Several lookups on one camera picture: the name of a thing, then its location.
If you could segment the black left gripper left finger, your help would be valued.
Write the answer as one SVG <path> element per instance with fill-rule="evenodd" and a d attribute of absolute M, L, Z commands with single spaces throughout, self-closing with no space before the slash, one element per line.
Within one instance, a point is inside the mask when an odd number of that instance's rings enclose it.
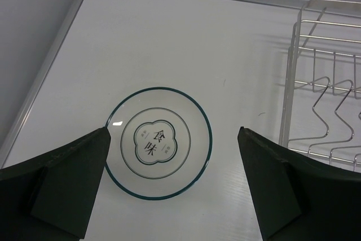
<path fill-rule="evenodd" d="M 1 240 L 81 240 L 107 160 L 102 127 L 1 169 Z"/>

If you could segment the white plate with teal rim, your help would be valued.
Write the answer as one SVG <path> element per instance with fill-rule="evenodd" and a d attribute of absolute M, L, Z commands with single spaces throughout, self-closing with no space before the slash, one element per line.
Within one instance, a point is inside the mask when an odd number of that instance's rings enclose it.
<path fill-rule="evenodd" d="M 207 114 L 180 90 L 138 90 L 119 102 L 105 126 L 111 135 L 106 172 L 135 198 L 178 196 L 199 180 L 210 161 L 213 135 Z"/>

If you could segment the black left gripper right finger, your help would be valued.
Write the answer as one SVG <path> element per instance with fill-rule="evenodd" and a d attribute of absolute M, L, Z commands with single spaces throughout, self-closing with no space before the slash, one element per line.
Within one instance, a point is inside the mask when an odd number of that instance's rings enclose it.
<path fill-rule="evenodd" d="M 360 173 L 245 127 L 237 140 L 263 240 L 360 240 Z"/>

